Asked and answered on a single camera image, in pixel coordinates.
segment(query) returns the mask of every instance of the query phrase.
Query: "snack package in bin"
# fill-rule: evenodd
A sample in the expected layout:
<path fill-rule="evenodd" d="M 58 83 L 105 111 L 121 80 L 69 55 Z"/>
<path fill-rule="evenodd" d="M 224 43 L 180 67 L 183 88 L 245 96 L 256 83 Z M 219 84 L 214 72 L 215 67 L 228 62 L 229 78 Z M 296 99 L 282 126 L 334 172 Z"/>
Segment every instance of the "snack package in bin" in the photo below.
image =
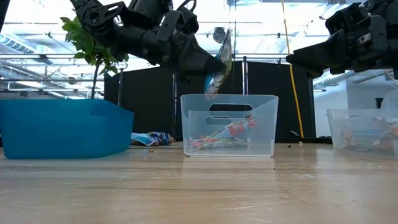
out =
<path fill-rule="evenodd" d="M 210 138 L 235 138 L 236 136 L 252 130 L 256 126 L 256 121 L 251 115 L 241 121 L 235 121 L 231 124 L 215 131 Z"/>
<path fill-rule="evenodd" d="M 240 149 L 247 148 L 248 142 L 240 139 L 241 135 L 247 134 L 254 127 L 256 121 L 252 115 L 248 115 L 241 121 L 235 121 L 231 124 L 213 132 L 210 136 L 203 136 L 200 139 L 190 141 L 192 149 Z"/>

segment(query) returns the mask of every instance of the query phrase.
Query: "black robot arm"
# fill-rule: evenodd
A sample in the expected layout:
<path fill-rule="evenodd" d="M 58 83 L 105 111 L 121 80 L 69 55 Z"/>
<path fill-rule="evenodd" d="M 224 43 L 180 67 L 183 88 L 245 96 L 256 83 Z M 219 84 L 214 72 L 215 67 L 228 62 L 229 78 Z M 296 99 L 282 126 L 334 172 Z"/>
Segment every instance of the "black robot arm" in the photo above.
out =
<path fill-rule="evenodd" d="M 184 7 L 190 1 L 173 10 L 172 0 L 132 0 L 129 7 L 124 2 L 104 6 L 98 0 L 71 0 L 84 30 L 110 48 L 116 59 L 122 61 L 125 54 L 132 54 L 167 67 L 181 78 L 224 69 L 198 45 L 196 0 L 191 10 Z"/>
<path fill-rule="evenodd" d="M 327 68 L 332 74 L 398 68 L 398 0 L 354 3 L 337 11 L 325 25 L 330 33 L 327 41 L 286 57 L 305 68 L 307 77 L 319 77 Z"/>

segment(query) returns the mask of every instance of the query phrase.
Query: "transparent storage box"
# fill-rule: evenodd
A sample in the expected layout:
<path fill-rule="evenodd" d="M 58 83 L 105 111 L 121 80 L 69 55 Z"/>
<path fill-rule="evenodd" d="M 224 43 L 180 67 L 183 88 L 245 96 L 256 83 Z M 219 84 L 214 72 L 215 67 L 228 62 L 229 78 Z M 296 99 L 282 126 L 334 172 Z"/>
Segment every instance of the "transparent storage box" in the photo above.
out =
<path fill-rule="evenodd" d="M 398 141 L 381 110 L 328 110 L 335 149 L 347 149 L 397 158 Z"/>
<path fill-rule="evenodd" d="M 188 156 L 274 155 L 278 97 L 181 96 L 183 147 Z"/>

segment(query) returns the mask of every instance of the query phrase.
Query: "blue plastic bin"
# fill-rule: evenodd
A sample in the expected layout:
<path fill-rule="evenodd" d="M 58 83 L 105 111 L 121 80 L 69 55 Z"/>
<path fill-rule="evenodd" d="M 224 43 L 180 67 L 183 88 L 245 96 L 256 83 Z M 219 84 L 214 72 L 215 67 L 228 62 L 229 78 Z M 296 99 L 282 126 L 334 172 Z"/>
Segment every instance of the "blue plastic bin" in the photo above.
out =
<path fill-rule="evenodd" d="M 134 113 L 104 100 L 1 100 L 8 159 L 91 159 L 125 150 Z"/>

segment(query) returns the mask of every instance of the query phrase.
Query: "candy wrapper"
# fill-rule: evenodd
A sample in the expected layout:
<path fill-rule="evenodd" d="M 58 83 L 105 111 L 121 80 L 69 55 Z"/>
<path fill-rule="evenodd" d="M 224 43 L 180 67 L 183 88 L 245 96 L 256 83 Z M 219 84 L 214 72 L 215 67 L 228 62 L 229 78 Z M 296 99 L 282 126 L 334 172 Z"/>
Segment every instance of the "candy wrapper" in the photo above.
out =
<path fill-rule="evenodd" d="M 239 149 L 247 148 L 248 144 L 238 138 L 217 139 L 217 138 L 202 138 L 190 141 L 192 149 Z"/>
<path fill-rule="evenodd" d="M 169 145 L 174 142 L 174 138 L 167 133 L 131 133 L 131 144 L 143 144 L 145 146 Z"/>
<path fill-rule="evenodd" d="M 228 29 L 224 42 L 221 45 L 220 51 L 216 58 L 223 62 L 226 66 L 221 72 L 212 72 L 206 76 L 205 79 L 205 94 L 217 94 L 221 85 L 228 78 L 232 69 L 232 43 L 231 30 Z"/>
<path fill-rule="evenodd" d="M 237 138 L 248 133 L 256 126 L 252 115 L 248 115 L 241 121 L 235 121 L 211 134 L 200 139 L 191 140 L 189 145 L 192 149 L 241 149 L 248 148 L 248 142 Z"/>
<path fill-rule="evenodd" d="M 209 138 L 234 138 L 239 134 L 252 130 L 256 126 L 256 121 L 251 115 L 241 121 L 235 121 L 231 124 L 215 131 Z"/>

